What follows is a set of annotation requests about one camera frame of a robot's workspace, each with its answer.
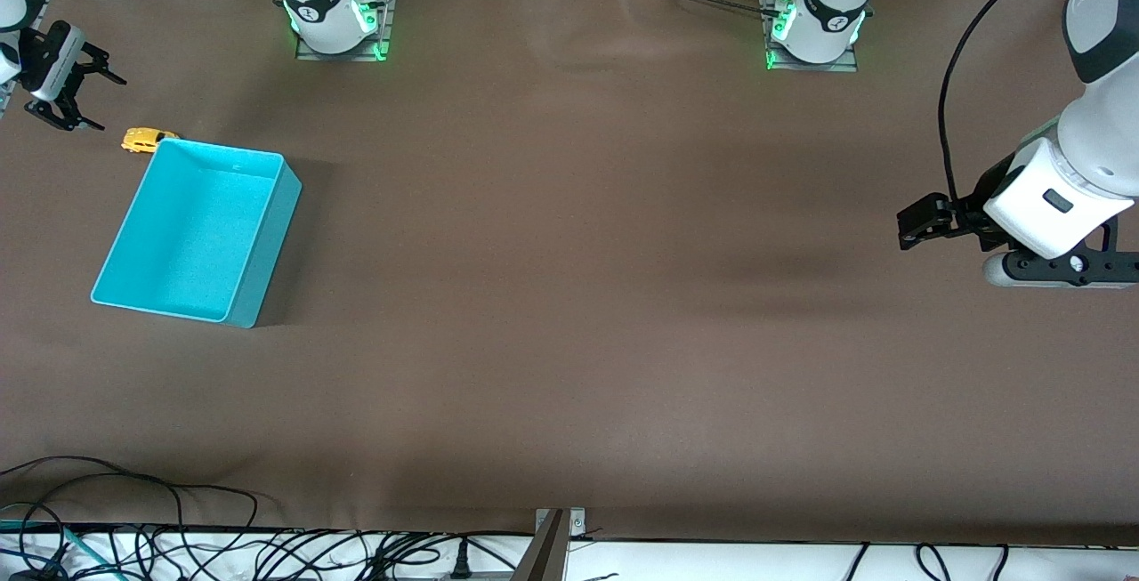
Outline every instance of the brown table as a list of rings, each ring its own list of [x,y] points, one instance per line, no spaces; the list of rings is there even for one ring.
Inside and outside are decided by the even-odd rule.
[[[85,83],[105,133],[0,120],[2,460],[259,490],[267,525],[581,505],[617,537],[1134,542],[1139,293],[896,246],[943,188],[936,90],[983,1],[874,0],[860,73],[818,75],[682,0],[400,0],[360,65],[293,60],[269,0],[55,0],[130,84]],[[962,185],[1079,93],[1063,1],[1002,2],[969,47]],[[257,328],[89,302],[134,125],[301,177]],[[60,509],[173,519],[136,485]]]

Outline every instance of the toy car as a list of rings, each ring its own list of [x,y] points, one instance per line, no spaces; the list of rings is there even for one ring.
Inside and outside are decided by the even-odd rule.
[[[126,136],[123,136],[123,148],[126,152],[134,152],[134,154],[154,154],[163,139],[180,138],[181,136],[173,132],[155,130],[155,128],[130,128],[126,130]]]

